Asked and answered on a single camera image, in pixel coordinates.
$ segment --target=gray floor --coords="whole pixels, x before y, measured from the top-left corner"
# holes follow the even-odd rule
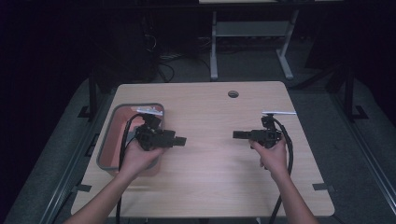
[[[287,54],[294,80],[283,77],[274,51],[278,43],[266,43],[262,50],[241,51],[219,55],[219,81],[266,81],[279,80],[292,86],[312,77],[318,70],[305,69],[304,62],[312,43],[293,41]],[[208,63],[209,54],[200,55]],[[172,82],[207,82],[210,75],[207,66],[200,60],[178,59],[168,63],[175,69]],[[170,70],[163,68],[166,75]],[[351,132],[350,125],[337,105],[342,92],[331,95],[324,90],[328,78],[323,78],[302,91],[290,91],[290,98],[298,112],[307,140],[312,148],[318,168],[330,191],[335,214],[344,223],[396,223],[396,216],[387,203],[381,189],[375,182],[364,159],[360,145]],[[162,82],[157,77],[154,82]],[[396,186],[396,131],[381,109],[376,105],[370,91],[359,81],[355,82],[355,105],[361,105],[369,119],[357,120],[353,127],[359,129],[387,174],[389,181]],[[100,94],[100,110],[93,122],[77,118],[80,109],[89,103],[88,82],[81,84],[69,106],[65,109],[58,126],[48,141],[43,153],[13,208],[6,223],[48,223],[42,217],[48,211],[51,197],[61,189],[59,181],[64,175],[73,152],[87,145],[87,140],[99,133],[108,111],[112,94]],[[70,186],[83,177],[89,157],[80,156],[71,174]],[[62,223],[70,216],[70,208],[76,193],[63,198],[64,206],[54,223]],[[321,223],[342,223],[335,217],[320,217]],[[122,223],[144,223],[145,219],[124,218]],[[115,223],[109,218],[107,223]],[[190,219],[151,219],[151,224],[198,223]],[[254,218],[214,218],[210,224],[255,223]],[[280,217],[276,223],[286,223]]]

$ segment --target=wire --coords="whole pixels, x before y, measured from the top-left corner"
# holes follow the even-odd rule
[[[345,222],[343,222],[343,220],[341,220],[338,216],[336,216],[335,214],[332,214],[332,217],[337,220],[339,223],[341,224],[346,224]]]
[[[279,126],[280,130],[282,131],[283,135],[286,138],[286,144],[288,145],[288,150],[289,150],[288,173],[289,173],[289,175],[291,175],[291,169],[293,167],[293,161],[294,161],[293,143],[291,142],[291,139],[290,139],[290,137],[288,135],[288,132],[285,129],[285,126],[283,126],[277,119],[274,119],[274,118],[272,118],[272,119]],[[277,215],[277,212],[279,211],[279,207],[280,207],[281,204],[282,204],[282,198],[279,195],[279,197],[277,198],[277,201],[276,201],[276,205],[274,207],[274,211],[273,211],[273,213],[271,215],[271,218],[270,218],[268,223],[273,224],[275,222],[276,215]]]
[[[130,119],[128,119],[128,121],[126,122],[124,133],[122,135],[122,140],[121,140],[119,171],[120,171],[122,163],[123,163],[123,159],[125,156],[125,150],[128,147],[129,143],[131,143],[131,141],[129,141],[128,144],[125,145],[126,137],[128,136],[128,132],[129,132],[129,129],[131,128],[132,121],[137,117],[143,118],[142,114],[135,114]],[[117,224],[120,224],[121,203],[122,203],[122,196],[120,197],[119,201],[117,202],[117,211],[116,211],[116,223]]]
[[[169,69],[172,70],[172,75],[168,79],[165,76],[165,73],[163,72],[163,70],[160,67],[158,68],[158,73],[159,73],[160,77],[163,79],[163,82],[169,83],[170,81],[172,81],[172,79],[175,77],[175,69],[171,65],[168,65],[168,64],[165,64],[165,63],[159,63],[158,65],[162,65],[162,66],[168,67]]]

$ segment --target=wooden table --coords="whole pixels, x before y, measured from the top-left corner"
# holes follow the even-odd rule
[[[231,98],[229,91],[239,96]],[[96,164],[98,148],[113,109],[122,104],[160,103],[165,129],[187,137],[184,147],[162,156],[161,170],[138,177],[122,196],[123,217],[269,217],[279,191],[270,173],[259,166],[259,155],[248,140],[233,131],[262,129],[263,110],[294,111],[281,82],[208,82],[121,85],[109,109],[91,161],[82,180],[92,186],[80,191],[74,214],[112,178]],[[303,128],[296,115],[278,115],[294,144],[292,179],[315,216],[334,212]],[[280,216],[285,216],[283,207]],[[115,216],[115,209],[110,214]]]

